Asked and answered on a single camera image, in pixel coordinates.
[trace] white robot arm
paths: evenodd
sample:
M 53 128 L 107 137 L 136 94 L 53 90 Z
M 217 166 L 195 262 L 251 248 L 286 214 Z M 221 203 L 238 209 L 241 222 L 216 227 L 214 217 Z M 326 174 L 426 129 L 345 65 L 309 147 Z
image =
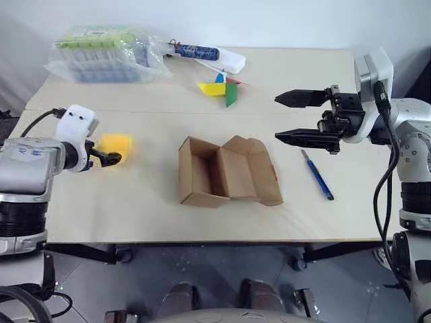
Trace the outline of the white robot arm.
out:
M 55 139 L 25 137 L 30 127 L 49 114 L 61 118 Z M 21 314 L 14 307 L 16 302 L 10 301 L 16 298 L 37 310 L 32 311 L 37 322 L 52 322 L 40 300 L 50 298 L 55 286 L 52 257 L 42 251 L 54 176 L 63 170 L 90 169 L 91 155 L 100 159 L 102 167 L 121 160 L 119 153 L 96 151 L 87 140 L 97 124 L 96 114 L 82 106 L 53 109 L 37 118 L 22 137 L 6 140 L 0 151 L 0 303 L 1 311 L 12 308 L 14 319 Z M 0 322 L 10 320 L 0 312 Z
M 392 64 L 383 49 L 356 60 L 358 93 L 340 93 L 337 85 L 323 91 L 293 90 L 275 101 L 305 108 L 330 101 L 314 129 L 276 133 L 284 143 L 300 147 L 339 151 L 339 141 L 389 145 L 391 166 L 374 194 L 374 216 L 383 247 L 395 276 L 415 308 L 417 322 L 431 322 L 431 105 L 416 99 L 392 99 Z M 386 243 L 387 215 L 382 229 L 376 200 L 381 186 L 397 167 L 402 185 L 400 224 L 408 231 L 395 234 L 393 250 Z

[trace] black joint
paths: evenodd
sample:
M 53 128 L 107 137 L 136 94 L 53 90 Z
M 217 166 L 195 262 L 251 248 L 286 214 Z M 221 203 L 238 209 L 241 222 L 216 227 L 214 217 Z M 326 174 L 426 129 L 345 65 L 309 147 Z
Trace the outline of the black joint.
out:
M 45 230 L 48 203 L 0 203 L 0 237 L 22 237 Z
M 71 143 L 66 141 L 62 141 L 61 143 L 65 147 L 66 151 L 65 165 L 63 169 L 69 170 L 70 168 L 74 168 L 78 164 L 78 152 Z
M 391 140 L 388 136 L 388 132 L 385 129 L 379 129 L 371 131 L 370 140 L 373 145 L 390 145 Z
M 398 273 L 404 279 L 410 280 L 410 251 L 405 232 L 393 236 L 392 259 Z
M 401 183 L 403 210 L 431 214 L 431 182 Z
M 423 259 L 415 261 L 416 276 L 422 284 L 431 283 L 431 260 Z

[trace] cable connector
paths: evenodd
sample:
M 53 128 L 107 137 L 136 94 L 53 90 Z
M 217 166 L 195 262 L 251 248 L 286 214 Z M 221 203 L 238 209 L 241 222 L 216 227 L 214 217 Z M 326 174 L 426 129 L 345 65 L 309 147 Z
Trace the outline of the cable connector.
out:
M 66 111 L 67 110 L 63 108 L 59 108 L 59 109 L 53 108 L 53 114 L 58 119 L 61 119 L 65 115 Z
M 382 81 L 377 81 L 374 84 L 374 99 L 376 100 L 378 113 L 382 114 L 385 110 L 391 111 L 391 103 Z

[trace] black cable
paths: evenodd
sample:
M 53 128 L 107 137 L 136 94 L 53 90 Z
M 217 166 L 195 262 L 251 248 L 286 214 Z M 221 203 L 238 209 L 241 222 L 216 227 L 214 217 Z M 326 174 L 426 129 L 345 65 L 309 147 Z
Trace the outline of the black cable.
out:
M 391 199 L 391 197 L 392 197 L 392 173 L 393 173 L 393 170 L 397 167 L 397 164 L 399 161 L 400 147 L 399 147 L 399 142 L 398 142 L 396 135 L 395 135 L 395 130 L 394 130 L 393 125 L 392 125 L 391 120 L 390 120 L 389 110 L 387 110 L 387 109 L 382 110 L 381 115 L 382 115 L 383 121 L 385 123 L 386 129 L 387 129 L 387 132 L 389 135 L 389 139 L 391 141 L 392 150 L 393 150 L 393 158 L 391 159 L 391 161 L 389 163 L 389 167 L 387 168 L 387 171 L 385 172 L 383 177 L 378 182 L 376 190 L 374 191 L 374 198 L 373 198 L 374 218 L 376 220 L 378 232 L 379 232 L 380 237 L 382 239 L 383 251 L 385 252 L 385 256 L 387 258 L 388 264 L 391 267 L 393 274 L 395 275 L 395 277 L 399 281 L 400 285 L 402 286 L 407 298 L 410 299 L 410 293 L 411 293 L 410 288 L 409 288 L 408 284 L 398 275 L 398 269 L 393 264 L 391 253 L 389 252 L 389 245 L 387 242 L 387 231 L 388 231 L 389 222 L 391 219 L 391 209 L 392 209 L 392 199 Z M 380 190 L 381 190 L 383 184 L 386 181 L 388 181 L 388 197 L 387 197 L 388 205 L 387 205 L 387 210 L 386 210 L 387 212 L 386 212 L 386 217 L 385 217 L 385 224 L 384 224 L 384 227 L 382 229 L 382 225 L 380 223 L 380 217 L 378 215 L 378 195 L 380 193 Z
M 30 123 L 27 128 L 22 132 L 21 137 L 25 137 L 28 132 L 38 123 L 40 122 L 43 118 L 45 118 L 46 116 L 49 116 L 51 114 L 54 114 L 53 110 L 50 111 L 46 111 L 45 113 L 42 113 L 40 116 L 38 116 L 36 119 L 33 120 L 32 123 Z
M 37 323 L 51 323 L 51 316 L 43 303 L 37 300 L 32 294 L 20 289 L 19 287 L 8 286 L 0 287 L 0 295 L 12 297 L 22 302 L 32 313 L 35 322 Z
M 430 314 L 431 314 L 431 308 L 428 308 L 424 313 L 419 315 L 419 318 L 416 322 L 417 323 L 424 323 L 425 316 L 428 316 Z
M 60 109 L 52 109 L 52 110 L 49 110 L 49 111 L 42 113 L 40 116 L 38 116 L 36 119 L 34 119 L 32 123 L 30 123 L 28 125 L 28 127 L 22 132 L 21 137 L 25 137 L 28 134 L 28 132 L 46 116 L 54 114 L 57 118 L 61 118 L 61 117 L 63 117 L 65 112 L 66 112 L 66 109 L 60 108 Z
M 72 308 L 72 306 L 73 306 L 73 300 L 72 300 L 72 298 L 70 297 L 70 296 L 68 296 L 67 294 L 64 294 L 64 293 L 60 293 L 60 292 L 58 292 L 58 291 L 55 291 L 54 293 L 53 293 L 53 295 L 56 295 L 56 296 L 60 296 L 60 297 L 62 297 L 68 304 L 67 304 L 67 307 L 63 310 L 63 311 L 61 311 L 61 312 L 58 312 L 58 313 L 54 313 L 54 314 L 52 314 L 51 315 L 51 318 L 58 318 L 59 316 L 62 316 L 62 315 L 65 315 L 68 311 L 70 311 L 71 310 L 71 308 Z

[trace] cardboard box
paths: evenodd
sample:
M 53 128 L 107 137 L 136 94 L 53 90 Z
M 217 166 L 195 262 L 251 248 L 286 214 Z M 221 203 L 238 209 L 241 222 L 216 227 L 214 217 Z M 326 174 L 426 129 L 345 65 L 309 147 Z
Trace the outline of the cardboard box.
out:
M 230 199 L 283 203 L 265 145 L 233 137 L 223 146 L 188 137 L 179 150 L 181 204 L 219 207 Z

